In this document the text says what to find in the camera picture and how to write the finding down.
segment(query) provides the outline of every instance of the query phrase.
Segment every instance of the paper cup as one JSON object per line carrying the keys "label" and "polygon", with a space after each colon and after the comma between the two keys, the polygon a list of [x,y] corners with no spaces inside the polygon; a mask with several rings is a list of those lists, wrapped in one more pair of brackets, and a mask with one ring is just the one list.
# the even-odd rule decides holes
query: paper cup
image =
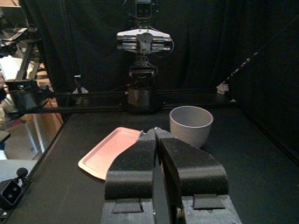
{"label": "paper cup", "polygon": [[171,133],[187,144],[200,148],[211,133],[212,120],[212,114],[204,108],[175,108],[170,114]]}

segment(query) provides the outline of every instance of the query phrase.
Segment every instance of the camera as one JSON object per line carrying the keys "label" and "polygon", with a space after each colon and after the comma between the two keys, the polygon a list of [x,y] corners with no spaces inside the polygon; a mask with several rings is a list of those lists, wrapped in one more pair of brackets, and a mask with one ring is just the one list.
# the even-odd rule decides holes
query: camera
{"label": "camera", "polygon": [[150,19],[152,17],[152,1],[151,0],[136,0],[135,16],[138,19]]}

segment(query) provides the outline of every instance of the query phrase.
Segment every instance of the black table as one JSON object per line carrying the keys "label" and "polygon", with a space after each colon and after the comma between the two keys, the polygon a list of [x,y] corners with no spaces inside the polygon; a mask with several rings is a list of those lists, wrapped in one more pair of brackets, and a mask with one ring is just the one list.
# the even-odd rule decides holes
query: black table
{"label": "black table", "polygon": [[[299,168],[238,107],[208,108],[215,121],[204,150],[223,164],[245,224],[299,223]],[[168,130],[168,109],[74,114],[32,171],[32,184],[7,223],[99,223],[104,181],[78,162],[116,127]]]}

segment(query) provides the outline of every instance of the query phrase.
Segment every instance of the pink tray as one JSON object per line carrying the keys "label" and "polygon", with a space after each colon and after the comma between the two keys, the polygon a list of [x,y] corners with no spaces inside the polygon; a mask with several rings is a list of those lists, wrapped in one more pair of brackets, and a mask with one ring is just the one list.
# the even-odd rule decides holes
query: pink tray
{"label": "pink tray", "polygon": [[106,179],[115,158],[136,142],[139,136],[139,130],[116,128],[79,161],[79,167],[96,178]]}

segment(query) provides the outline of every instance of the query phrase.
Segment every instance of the black backdrop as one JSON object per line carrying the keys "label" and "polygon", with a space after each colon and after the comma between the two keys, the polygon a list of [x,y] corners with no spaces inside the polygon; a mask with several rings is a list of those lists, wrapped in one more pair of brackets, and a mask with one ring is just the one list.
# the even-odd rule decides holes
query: black backdrop
{"label": "black backdrop", "polygon": [[[135,55],[116,48],[118,32],[130,30],[123,2],[20,1],[42,32],[56,92],[74,91],[76,74],[90,92],[120,90],[127,84]],[[215,88],[271,40],[231,79],[230,92],[299,158],[299,21],[290,24],[298,0],[158,2],[152,25],[171,34],[175,43],[170,56],[150,57],[159,68],[160,89]],[[127,0],[128,11],[132,4]]]}

